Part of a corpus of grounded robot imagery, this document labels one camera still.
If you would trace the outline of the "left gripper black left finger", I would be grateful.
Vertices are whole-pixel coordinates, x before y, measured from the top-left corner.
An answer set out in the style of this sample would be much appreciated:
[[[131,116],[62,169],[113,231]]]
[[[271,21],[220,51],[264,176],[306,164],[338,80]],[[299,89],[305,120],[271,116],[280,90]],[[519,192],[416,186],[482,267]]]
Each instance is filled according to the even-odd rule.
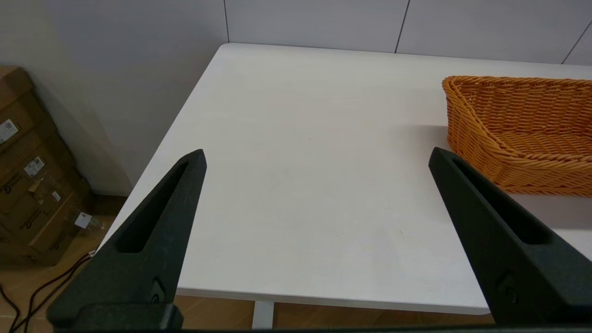
[[[205,173],[176,162],[47,308],[55,330],[181,330],[175,293]]]

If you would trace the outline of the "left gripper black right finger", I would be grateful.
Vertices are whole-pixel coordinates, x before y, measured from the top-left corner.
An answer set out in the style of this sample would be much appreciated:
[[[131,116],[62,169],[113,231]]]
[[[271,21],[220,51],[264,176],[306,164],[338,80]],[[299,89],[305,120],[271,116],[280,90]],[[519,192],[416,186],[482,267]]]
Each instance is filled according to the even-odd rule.
[[[591,325],[589,259],[456,154],[429,169],[497,324]]]

